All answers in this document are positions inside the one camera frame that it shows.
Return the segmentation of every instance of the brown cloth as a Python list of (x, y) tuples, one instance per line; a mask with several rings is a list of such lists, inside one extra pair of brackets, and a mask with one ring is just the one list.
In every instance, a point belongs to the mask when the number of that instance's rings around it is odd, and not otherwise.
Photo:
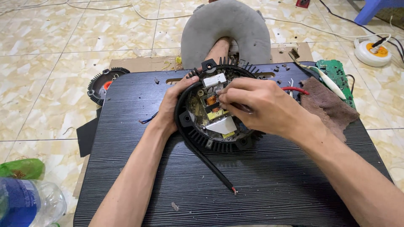
[(301, 95), (301, 105), (308, 112), (320, 117), (327, 128), (342, 142), (349, 123), (359, 118), (359, 113), (314, 77), (302, 81), (303, 89), (309, 95)]

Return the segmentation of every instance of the green plastic bag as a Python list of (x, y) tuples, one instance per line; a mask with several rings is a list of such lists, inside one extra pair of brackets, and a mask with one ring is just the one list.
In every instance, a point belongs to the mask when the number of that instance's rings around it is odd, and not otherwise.
[(38, 180), (44, 169), (44, 163), (37, 158), (21, 159), (1, 164), (0, 177)]

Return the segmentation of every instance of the blue plastic stool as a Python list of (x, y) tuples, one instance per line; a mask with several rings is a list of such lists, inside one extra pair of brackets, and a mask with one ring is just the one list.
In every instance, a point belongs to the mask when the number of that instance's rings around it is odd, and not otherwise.
[(355, 22), (366, 25), (380, 9), (389, 7), (404, 7), (404, 0), (366, 0), (366, 4), (356, 16)]

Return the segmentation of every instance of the gray neck pillow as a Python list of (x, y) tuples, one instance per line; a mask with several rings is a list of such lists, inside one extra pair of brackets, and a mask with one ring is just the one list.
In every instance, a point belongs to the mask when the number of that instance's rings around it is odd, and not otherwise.
[(181, 38), (184, 69), (201, 66), (221, 37), (232, 37), (240, 59), (255, 65), (271, 63), (271, 40), (263, 17), (236, 0), (219, 0), (194, 11)]

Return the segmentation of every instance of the plastic water bottle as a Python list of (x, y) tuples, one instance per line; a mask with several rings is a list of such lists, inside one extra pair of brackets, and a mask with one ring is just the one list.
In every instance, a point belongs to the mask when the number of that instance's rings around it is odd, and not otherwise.
[(66, 213), (54, 183), (0, 177), (0, 227), (45, 227)]

